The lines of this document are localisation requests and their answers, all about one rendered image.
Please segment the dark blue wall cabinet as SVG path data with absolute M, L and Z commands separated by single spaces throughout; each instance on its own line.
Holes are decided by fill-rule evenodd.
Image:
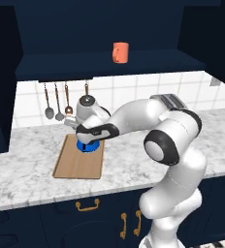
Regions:
M 20 81 L 202 71 L 178 49 L 184 8 L 219 0 L 0 0 L 12 6 L 23 56 Z M 129 44 L 113 62 L 113 44 Z

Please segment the wooden tray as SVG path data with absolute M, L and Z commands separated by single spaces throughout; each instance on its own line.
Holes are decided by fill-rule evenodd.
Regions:
M 77 149 L 77 137 L 68 134 L 64 139 L 52 176 L 54 178 L 100 179 L 105 142 L 92 152 Z

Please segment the silver toaster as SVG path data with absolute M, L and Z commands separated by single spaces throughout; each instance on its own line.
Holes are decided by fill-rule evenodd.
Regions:
M 186 104 L 175 94 L 156 94 L 150 97 L 159 110 L 187 109 Z

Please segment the dark blue base cabinet door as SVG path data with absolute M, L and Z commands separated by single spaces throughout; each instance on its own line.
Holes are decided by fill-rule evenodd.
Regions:
M 109 210 L 95 212 L 78 224 L 70 227 L 61 236 L 62 248 L 126 248 L 126 238 L 120 237 L 123 228 L 121 213 L 126 211 Z
M 136 211 L 138 209 L 142 212 L 142 228 L 140 236 L 135 236 L 134 229 L 138 226 L 138 218 L 136 217 Z M 152 225 L 151 215 L 149 214 L 149 201 L 145 195 L 141 195 L 138 200 L 134 202 L 131 217 L 131 248 L 139 248 L 140 243 L 148 235 Z

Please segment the orange mug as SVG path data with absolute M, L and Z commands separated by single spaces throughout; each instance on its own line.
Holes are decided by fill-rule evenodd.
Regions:
M 125 64 L 128 62 L 129 44 L 118 42 L 113 44 L 112 61 L 118 64 Z

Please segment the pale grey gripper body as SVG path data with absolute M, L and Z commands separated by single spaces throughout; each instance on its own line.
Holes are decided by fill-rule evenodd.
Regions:
M 73 115 L 67 115 L 64 120 L 64 124 L 66 126 L 72 127 L 74 130 L 77 129 L 78 123 L 76 121 L 76 117 Z

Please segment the blue kettle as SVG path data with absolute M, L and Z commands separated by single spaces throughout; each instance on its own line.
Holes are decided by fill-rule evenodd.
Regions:
M 96 151 L 99 146 L 100 146 L 100 141 L 98 139 L 93 140 L 88 144 L 85 144 L 79 140 L 77 141 L 77 149 L 84 153 Z

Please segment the dark blue base cabinet run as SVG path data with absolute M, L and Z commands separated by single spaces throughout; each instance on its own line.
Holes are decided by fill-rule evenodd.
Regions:
M 185 247 L 225 239 L 225 176 L 204 179 L 199 190 L 202 205 L 178 229 L 178 237 Z
M 0 211 L 0 248 L 57 248 L 50 245 L 39 206 Z

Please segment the wooden spatula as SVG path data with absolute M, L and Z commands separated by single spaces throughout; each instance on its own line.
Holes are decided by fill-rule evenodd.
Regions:
M 70 106 L 70 103 L 69 103 L 69 88 L 68 88 L 67 82 L 65 82 L 65 94 L 66 94 L 66 101 L 67 101 L 67 107 L 65 108 L 65 113 L 67 115 L 72 115 L 73 108 Z

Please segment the dark utensil rail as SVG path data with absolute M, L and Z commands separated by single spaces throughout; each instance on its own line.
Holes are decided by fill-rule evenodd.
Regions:
M 38 79 L 38 82 L 59 82 L 59 81 L 75 81 L 75 80 L 91 80 L 93 77 L 61 77 L 61 78 L 43 78 Z

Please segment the dark blue drawer front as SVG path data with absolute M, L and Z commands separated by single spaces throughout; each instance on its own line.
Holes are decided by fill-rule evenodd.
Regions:
M 91 206 L 95 199 L 100 200 L 98 209 L 95 212 L 105 212 L 109 210 L 127 209 L 137 198 L 136 191 L 118 192 L 96 197 L 81 198 L 76 200 L 58 201 L 44 204 L 41 206 L 41 211 L 45 214 L 66 214 L 74 215 L 79 212 L 76 209 L 75 203 L 80 202 L 82 207 Z

